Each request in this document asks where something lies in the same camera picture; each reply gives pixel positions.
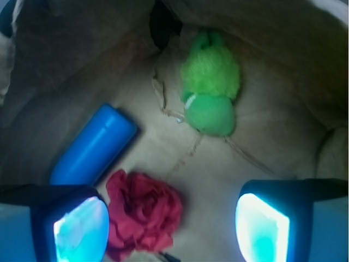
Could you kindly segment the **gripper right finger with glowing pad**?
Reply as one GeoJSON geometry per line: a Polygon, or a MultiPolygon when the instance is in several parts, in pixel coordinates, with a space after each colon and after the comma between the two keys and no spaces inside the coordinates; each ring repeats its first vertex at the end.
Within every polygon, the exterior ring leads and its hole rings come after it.
{"type": "Polygon", "coordinates": [[[245,261],[348,261],[348,182],[250,180],[235,230],[245,261]]]}

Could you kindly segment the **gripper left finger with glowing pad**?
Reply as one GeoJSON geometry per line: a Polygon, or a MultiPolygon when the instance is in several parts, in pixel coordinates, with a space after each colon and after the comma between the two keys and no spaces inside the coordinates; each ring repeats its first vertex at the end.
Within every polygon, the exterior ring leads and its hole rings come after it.
{"type": "Polygon", "coordinates": [[[1,186],[1,261],[102,261],[109,212],[89,186],[1,186]]]}

